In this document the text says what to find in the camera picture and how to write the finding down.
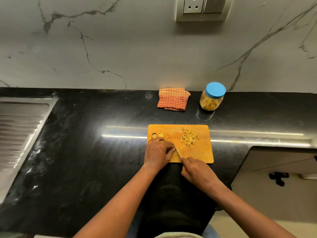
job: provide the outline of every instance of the hand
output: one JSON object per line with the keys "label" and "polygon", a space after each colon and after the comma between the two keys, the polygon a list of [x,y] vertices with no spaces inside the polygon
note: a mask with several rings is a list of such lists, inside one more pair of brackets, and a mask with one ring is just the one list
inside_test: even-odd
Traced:
{"label": "hand", "polygon": [[193,157],[187,159],[181,157],[180,159],[183,163],[182,176],[211,198],[216,196],[218,190],[225,187],[212,169],[202,160]]}
{"label": "hand", "polygon": [[174,144],[162,137],[151,139],[145,148],[144,166],[158,173],[172,158]]}

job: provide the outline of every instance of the cutting board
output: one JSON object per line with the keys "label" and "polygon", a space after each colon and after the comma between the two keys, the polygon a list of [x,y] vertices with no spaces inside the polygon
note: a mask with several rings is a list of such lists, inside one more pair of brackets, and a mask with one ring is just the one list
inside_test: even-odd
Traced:
{"label": "cutting board", "polygon": [[[196,138],[195,144],[191,144],[188,147],[184,142],[180,141],[180,135],[184,135],[182,128],[192,129],[195,133],[198,133],[199,140]],[[207,125],[150,124],[147,129],[147,142],[152,139],[153,133],[156,133],[157,136],[162,133],[165,140],[170,142],[174,141],[174,145],[184,158],[191,156],[207,164],[214,162],[209,128]],[[180,163],[180,155],[175,151],[170,162]]]}

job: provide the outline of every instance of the orange striped cloth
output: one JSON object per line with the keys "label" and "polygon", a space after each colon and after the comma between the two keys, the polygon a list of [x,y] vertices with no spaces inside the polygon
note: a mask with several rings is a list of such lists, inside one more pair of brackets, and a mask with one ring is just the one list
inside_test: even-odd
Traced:
{"label": "orange striped cloth", "polygon": [[184,88],[161,88],[158,91],[158,108],[165,110],[185,111],[187,101],[191,95]]}

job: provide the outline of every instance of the blue lid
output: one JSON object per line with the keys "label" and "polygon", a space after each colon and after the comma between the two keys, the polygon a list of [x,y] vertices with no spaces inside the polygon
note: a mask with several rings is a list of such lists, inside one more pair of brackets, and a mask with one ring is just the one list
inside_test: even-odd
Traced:
{"label": "blue lid", "polygon": [[206,95],[213,99],[219,99],[223,97],[225,93],[225,86],[218,82],[208,83],[206,87]]}

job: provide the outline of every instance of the person's left arm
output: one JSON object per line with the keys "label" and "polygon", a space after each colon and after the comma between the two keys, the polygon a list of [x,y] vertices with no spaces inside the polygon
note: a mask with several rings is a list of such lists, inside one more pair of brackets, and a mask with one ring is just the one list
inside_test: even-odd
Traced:
{"label": "person's left arm", "polygon": [[174,151],[161,137],[150,140],[142,168],[74,237],[124,238],[146,190]]}

